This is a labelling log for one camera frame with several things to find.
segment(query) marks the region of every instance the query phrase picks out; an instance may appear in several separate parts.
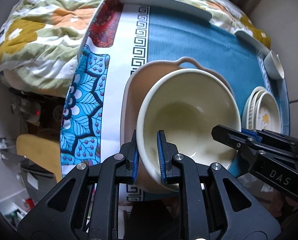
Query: yellow chair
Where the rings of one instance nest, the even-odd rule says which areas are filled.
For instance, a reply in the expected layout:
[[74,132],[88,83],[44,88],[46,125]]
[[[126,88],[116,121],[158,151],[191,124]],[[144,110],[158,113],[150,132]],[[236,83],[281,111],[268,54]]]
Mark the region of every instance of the yellow chair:
[[59,141],[22,134],[17,138],[16,147],[18,155],[52,172],[57,183],[62,179]]

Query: white wall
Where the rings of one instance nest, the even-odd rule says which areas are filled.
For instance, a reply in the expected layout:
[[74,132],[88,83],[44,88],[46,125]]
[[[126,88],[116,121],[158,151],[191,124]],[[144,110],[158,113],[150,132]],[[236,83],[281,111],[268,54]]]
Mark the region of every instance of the white wall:
[[[285,72],[289,100],[298,99],[298,0],[261,0],[252,23],[271,37]],[[298,103],[290,104],[291,135],[298,138]]]
[[[10,111],[13,95],[0,82],[0,137],[15,140],[19,135],[20,119]],[[0,211],[7,212],[12,202],[21,204],[22,198],[27,196],[21,180],[16,178],[19,167],[0,157]]]

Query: bed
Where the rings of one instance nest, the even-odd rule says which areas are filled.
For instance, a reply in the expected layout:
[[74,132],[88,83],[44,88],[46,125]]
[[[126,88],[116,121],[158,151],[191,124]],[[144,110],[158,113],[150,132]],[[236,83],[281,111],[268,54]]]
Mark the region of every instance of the bed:
[[[20,0],[0,28],[0,78],[17,90],[66,97],[77,53],[102,0]],[[179,0],[212,14],[210,23],[245,31],[267,48],[270,38],[228,0]]]

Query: metal screw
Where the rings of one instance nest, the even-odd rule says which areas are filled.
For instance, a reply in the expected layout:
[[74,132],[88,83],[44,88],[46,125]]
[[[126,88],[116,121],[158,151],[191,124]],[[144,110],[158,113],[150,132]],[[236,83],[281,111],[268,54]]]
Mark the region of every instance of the metal screw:
[[218,170],[221,169],[221,164],[220,164],[220,163],[213,163],[213,164],[211,165],[211,167],[212,167],[212,169],[218,171]]
[[87,167],[85,163],[78,163],[77,164],[77,169],[78,170],[84,170]]
[[123,155],[123,154],[121,154],[121,153],[117,153],[117,154],[115,154],[115,155],[114,155],[114,157],[113,157],[113,158],[115,158],[116,160],[122,160],[122,159],[123,159],[123,157],[124,157],[124,155]]
[[180,153],[176,154],[175,157],[174,157],[177,161],[182,161],[184,156]]

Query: stack of plates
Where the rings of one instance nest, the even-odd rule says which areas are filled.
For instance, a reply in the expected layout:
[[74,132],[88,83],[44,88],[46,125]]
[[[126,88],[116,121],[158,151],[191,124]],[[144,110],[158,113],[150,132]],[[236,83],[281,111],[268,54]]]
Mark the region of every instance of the stack of plates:
[[265,129],[281,133],[278,104],[264,87],[256,87],[252,91],[243,109],[241,125],[249,130]]

